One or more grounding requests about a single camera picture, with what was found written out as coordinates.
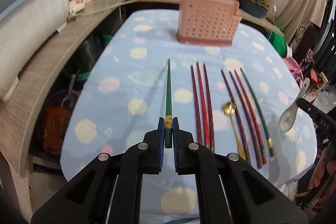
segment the table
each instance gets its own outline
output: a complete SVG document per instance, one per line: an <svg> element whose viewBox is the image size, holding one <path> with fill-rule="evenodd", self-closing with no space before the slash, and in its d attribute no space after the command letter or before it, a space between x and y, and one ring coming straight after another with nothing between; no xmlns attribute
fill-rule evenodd
<svg viewBox="0 0 336 224"><path fill-rule="evenodd" d="M276 153L270 159L267 151L268 163L259 172L276 187L302 176L316 157L315 130L309 116L299 110L293 129L286 134L278 131L278 119L299 88L272 45L261 33L243 24L238 27L232 47L180 44L175 37L178 17L179 12L174 10L135 12L106 47L85 83L64 139L61 166L66 179L70 180L99 153L123 153L141 142L146 132L157 128L159 117L165 116L168 58L173 116L178 117L182 130L192 132L196 140L190 65L198 60L206 63L208 72L216 153L237 152L231 124L221 111L230 100L221 68L228 75L228 70L243 67L263 110ZM237 105L256 168L238 97ZM263 130L262 137L266 144ZM164 151L160 175L144 175L141 211L141 223L198 216L194 176L177 176L172 149Z"/></svg>

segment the red chopstick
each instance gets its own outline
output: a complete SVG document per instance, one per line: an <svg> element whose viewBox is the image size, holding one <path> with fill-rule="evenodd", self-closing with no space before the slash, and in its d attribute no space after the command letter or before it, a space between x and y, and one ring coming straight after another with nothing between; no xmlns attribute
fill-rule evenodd
<svg viewBox="0 0 336 224"><path fill-rule="evenodd" d="M236 77L238 79L238 82L239 82L239 85L241 87L241 90L243 91L244 93L244 97L245 97L245 100L247 102L247 105L249 107L249 110L250 110L250 113L251 113L251 116L252 116L252 120L253 120L253 123L254 123L254 128L255 128L255 131L257 133L257 139L258 139L258 143L259 143L259 146L260 146L260 152L261 152L261 159L262 159L262 163L263 164L266 164L267 163L267 159L266 159L266 155L265 155L265 148L264 148L264 143L263 143L263 139L261 138L261 133L260 133L260 129L259 129L259 126L257 124L257 119L255 117L255 114L254 114L254 111L253 111L253 108L252 108L252 105L251 105L251 102L250 102L250 99L249 97L247 96L247 93L246 93L246 90L243 86L243 83L242 81L240 80L239 78L239 75L238 73L236 72L235 70L235 74L236 74Z"/></svg>
<svg viewBox="0 0 336 224"><path fill-rule="evenodd" d="M230 76L231 76L231 79L232 79L232 82L236 88L236 91L238 93L238 96L239 96L239 99L240 99L240 102L241 102L241 105L243 106L243 110L244 110L244 113L245 113L245 116L246 116L246 120L247 120L247 124L249 125L249 129L250 129L250 132L251 132L251 137L252 137L252 142L253 142L253 147L254 147L254 151L255 151L255 156L256 156L256 159L257 159L257 167L258 169L260 169L262 166L263 166L263 163L261 162L261 154L260 154L260 150L259 150L259 147L258 147L258 142L257 142L257 138L255 137L255 133L254 133L254 128L252 126L252 123L251 123L251 119L250 119L250 116L249 116L249 113L247 111L247 108L246 108L246 105L245 105L245 102L243 100L243 97L240 93L240 90L238 88L238 85L235 81L235 78L233 77L232 73L230 73Z"/></svg>
<svg viewBox="0 0 336 224"><path fill-rule="evenodd" d="M221 70L221 72L222 72L222 76L223 76L225 85L227 86L227 90L229 91L231 102L236 104L235 98L234 98L234 96L232 94L232 91L230 89L229 83L227 82L227 79L226 79L226 76L224 74L224 71ZM244 132L244 127L243 127L242 121L240 119L238 108L236 108L235 113L236 113L235 116L236 116L236 119L237 119L239 131L240 131L241 141L243 143L243 147L244 147L245 154L246 154L246 161L248 162L248 164L251 164L250 151L249 151L249 147L248 147L247 142L246 142L246 136L245 136L245 132Z"/></svg>
<svg viewBox="0 0 336 224"><path fill-rule="evenodd" d="M207 118L207 109L206 109L206 105L205 105L205 97L204 97L204 90L203 90L203 84L202 84L201 70L200 70L200 66L199 66L198 62L196 62L196 66L197 66L199 91L201 93L204 144L205 144L206 148L210 149L210 137L209 137L209 126L208 126L208 118Z"/></svg>
<svg viewBox="0 0 336 224"><path fill-rule="evenodd" d="M204 77L205 77L205 89L207 91L210 148L211 148L211 152L215 153L215 133L214 133L214 129L213 129L210 87L209 87L208 74L207 74L207 69L205 67L205 64L203 64L203 69L204 69Z"/></svg>
<svg viewBox="0 0 336 224"><path fill-rule="evenodd" d="M198 105L197 88L196 88L196 81L195 81L195 74L194 74L193 65L191 65L191 78L192 78L192 81L193 81L193 91L194 91L197 142L198 142L198 144L202 145L203 142L202 142L200 108L199 108L199 105Z"/></svg>

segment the green chopstick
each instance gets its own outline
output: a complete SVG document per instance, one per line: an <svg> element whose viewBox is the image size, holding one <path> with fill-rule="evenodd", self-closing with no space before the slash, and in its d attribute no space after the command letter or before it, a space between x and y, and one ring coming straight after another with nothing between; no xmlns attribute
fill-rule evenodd
<svg viewBox="0 0 336 224"><path fill-rule="evenodd" d="M268 132L268 129L267 129L267 125L266 125L266 122L265 122L265 119L264 119L264 116L263 116L263 112L261 111L261 108L260 108L260 105L258 103L258 100L257 100L257 97L256 95L254 94L254 91L250 85L250 82L248 81L244 71L242 68L240 68L241 70L241 73L243 74L243 77L245 79L245 82L247 83L247 86L250 90L250 93L253 97L253 100L254 100L254 103L257 107L257 110L259 112L259 116L260 116L260 119L261 119L261 123L262 123L262 126L264 128L264 131L265 131L265 135L266 135L266 138L267 138L267 145L268 145L268 149L269 149L269 154L271 157L274 157L274 149L273 149L273 143L272 143L272 139L271 139L271 136L269 135L269 132Z"/></svg>
<svg viewBox="0 0 336 224"><path fill-rule="evenodd" d="M165 148L173 147L172 121L173 121L173 116L172 116L172 107L171 107L170 59L168 59L166 121L165 121Z"/></svg>

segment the gold spoon handle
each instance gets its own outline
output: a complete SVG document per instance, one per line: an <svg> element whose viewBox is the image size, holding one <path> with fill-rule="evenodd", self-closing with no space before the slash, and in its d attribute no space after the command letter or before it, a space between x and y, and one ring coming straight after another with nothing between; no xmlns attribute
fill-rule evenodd
<svg viewBox="0 0 336 224"><path fill-rule="evenodd" d="M246 160L246 154L245 154L245 151L244 151L244 148L238 138L238 135L237 135L237 131L236 131L236 127L235 127L235 124L233 122L233 119L232 119L232 116L230 116L230 121L231 121L231 125L232 125L232 129L233 129L233 132L235 134L235 139L236 139L236 143L237 143L237 149L238 149L238 155L243 159L243 160Z"/></svg>

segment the gold spoon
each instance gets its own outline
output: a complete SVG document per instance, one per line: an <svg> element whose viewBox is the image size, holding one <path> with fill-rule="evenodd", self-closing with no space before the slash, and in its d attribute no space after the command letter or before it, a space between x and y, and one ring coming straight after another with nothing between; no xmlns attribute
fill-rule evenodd
<svg viewBox="0 0 336 224"><path fill-rule="evenodd" d="M235 115L236 104L235 103L231 103L231 102L227 102L225 105L223 105L222 109L224 111L225 116L230 117L232 129L233 129L233 132L235 134L235 139L236 139L236 143L237 143L238 155L243 160L246 160L246 154L245 154L244 148L243 148L243 146L242 146L242 144L241 144L241 142L240 142L240 140L238 138L236 127L235 127L235 124L234 124L233 118L232 118L232 116Z"/></svg>

